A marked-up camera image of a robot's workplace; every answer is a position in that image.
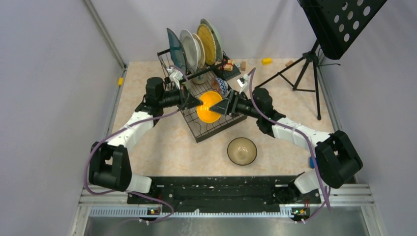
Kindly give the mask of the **yellow bowl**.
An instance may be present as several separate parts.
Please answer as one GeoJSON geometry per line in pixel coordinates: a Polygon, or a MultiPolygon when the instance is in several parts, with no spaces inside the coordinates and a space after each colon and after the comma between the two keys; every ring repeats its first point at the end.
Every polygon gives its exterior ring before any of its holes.
{"type": "Polygon", "coordinates": [[[211,112],[209,108],[220,102],[223,99],[222,96],[216,91],[207,91],[202,94],[199,99],[203,102],[203,104],[196,107],[198,118],[205,123],[214,123],[218,121],[221,115],[211,112]]]}

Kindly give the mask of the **red patterned bowl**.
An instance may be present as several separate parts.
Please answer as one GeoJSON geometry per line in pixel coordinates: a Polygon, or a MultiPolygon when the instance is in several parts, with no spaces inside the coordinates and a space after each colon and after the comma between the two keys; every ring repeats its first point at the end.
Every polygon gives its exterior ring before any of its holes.
{"type": "Polygon", "coordinates": [[[229,93],[229,85],[221,78],[214,78],[211,82],[211,87],[214,91],[218,92],[223,98],[227,97],[229,93]]]}

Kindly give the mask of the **cream floral plate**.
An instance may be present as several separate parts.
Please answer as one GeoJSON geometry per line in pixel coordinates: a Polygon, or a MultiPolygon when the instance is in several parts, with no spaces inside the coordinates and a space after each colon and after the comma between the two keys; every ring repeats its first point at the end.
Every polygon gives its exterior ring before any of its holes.
{"type": "Polygon", "coordinates": [[[204,46],[200,37],[196,33],[193,33],[192,36],[193,36],[193,39],[198,43],[199,52],[200,52],[198,68],[202,68],[203,65],[205,64],[205,55],[206,55],[205,49],[204,49],[204,46]]]}

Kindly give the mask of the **dark teal square plate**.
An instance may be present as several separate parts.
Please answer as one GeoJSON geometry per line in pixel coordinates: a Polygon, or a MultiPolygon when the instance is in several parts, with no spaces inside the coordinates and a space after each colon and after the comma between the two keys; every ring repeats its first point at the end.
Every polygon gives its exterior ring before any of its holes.
{"type": "Polygon", "coordinates": [[[170,29],[166,28],[168,41],[169,41],[169,52],[172,63],[171,66],[176,66],[181,69],[185,75],[188,74],[187,58],[185,55],[184,47],[180,42],[179,37],[170,29]]]}

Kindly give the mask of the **brown glazed bowl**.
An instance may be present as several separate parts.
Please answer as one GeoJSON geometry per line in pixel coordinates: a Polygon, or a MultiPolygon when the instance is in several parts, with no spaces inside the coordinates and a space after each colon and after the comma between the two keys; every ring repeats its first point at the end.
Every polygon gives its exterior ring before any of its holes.
{"type": "Polygon", "coordinates": [[[258,150],[255,143],[246,137],[233,139],[227,147],[228,158],[239,166],[251,164],[255,161],[257,154],[258,150]]]}

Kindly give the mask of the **white plate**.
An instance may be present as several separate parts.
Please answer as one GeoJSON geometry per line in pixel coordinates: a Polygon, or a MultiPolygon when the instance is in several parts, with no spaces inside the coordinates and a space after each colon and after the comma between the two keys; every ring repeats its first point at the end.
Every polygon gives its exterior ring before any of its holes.
{"type": "Polygon", "coordinates": [[[200,47],[196,39],[194,39],[192,33],[187,29],[183,29],[180,32],[179,39],[186,55],[187,68],[189,70],[196,71],[201,57],[200,47]]]}

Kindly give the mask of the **light green flower plate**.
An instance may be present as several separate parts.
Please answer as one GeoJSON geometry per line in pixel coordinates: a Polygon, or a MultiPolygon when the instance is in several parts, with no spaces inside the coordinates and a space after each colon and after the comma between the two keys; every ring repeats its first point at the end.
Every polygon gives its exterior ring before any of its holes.
{"type": "Polygon", "coordinates": [[[211,30],[211,33],[213,35],[215,45],[216,45],[216,61],[222,62],[223,61],[223,48],[222,48],[223,42],[222,42],[219,32],[217,31],[216,27],[212,23],[210,23],[208,20],[204,18],[200,20],[200,23],[207,25],[209,29],[211,30]]]}

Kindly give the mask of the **yellow bamboo pattern plate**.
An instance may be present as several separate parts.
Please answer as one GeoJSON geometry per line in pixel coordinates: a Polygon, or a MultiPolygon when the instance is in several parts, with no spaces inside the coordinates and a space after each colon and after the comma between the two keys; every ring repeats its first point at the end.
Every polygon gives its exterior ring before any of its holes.
{"type": "Polygon", "coordinates": [[[216,61],[216,44],[211,30],[206,24],[199,24],[197,35],[205,50],[205,63],[207,65],[214,65],[216,61]]]}

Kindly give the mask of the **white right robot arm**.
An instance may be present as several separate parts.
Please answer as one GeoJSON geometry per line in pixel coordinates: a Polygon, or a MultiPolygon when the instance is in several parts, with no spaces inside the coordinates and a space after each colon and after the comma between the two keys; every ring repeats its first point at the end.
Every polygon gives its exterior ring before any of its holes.
{"type": "Polygon", "coordinates": [[[264,134],[310,153],[314,169],[300,174],[288,185],[288,195],[293,202],[301,203],[309,192],[326,186],[338,189],[362,169],[363,162],[345,132],[328,133],[296,123],[277,112],[272,102],[265,88],[254,89],[250,98],[234,90],[209,110],[222,115],[253,117],[264,134]]]}

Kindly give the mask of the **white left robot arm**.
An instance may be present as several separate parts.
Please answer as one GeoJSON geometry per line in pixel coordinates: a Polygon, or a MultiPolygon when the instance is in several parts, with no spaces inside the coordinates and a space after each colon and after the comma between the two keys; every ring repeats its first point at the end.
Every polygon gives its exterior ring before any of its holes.
{"type": "Polygon", "coordinates": [[[157,199],[158,191],[150,177],[132,172],[129,152],[141,137],[165,118],[165,108],[177,106],[180,110],[202,105],[187,88],[166,90],[162,78],[151,77],[146,83],[146,94],[128,122],[117,132],[91,147],[86,172],[86,183],[112,191],[139,192],[145,203],[157,199]]]}

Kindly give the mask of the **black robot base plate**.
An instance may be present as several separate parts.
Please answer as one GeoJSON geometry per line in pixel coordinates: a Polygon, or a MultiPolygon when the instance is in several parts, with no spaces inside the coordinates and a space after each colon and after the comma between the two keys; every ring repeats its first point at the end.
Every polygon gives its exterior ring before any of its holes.
{"type": "Polygon", "coordinates": [[[163,200],[175,213],[279,212],[284,204],[320,204],[318,190],[299,193],[295,176],[152,177],[150,197],[163,200]]]}

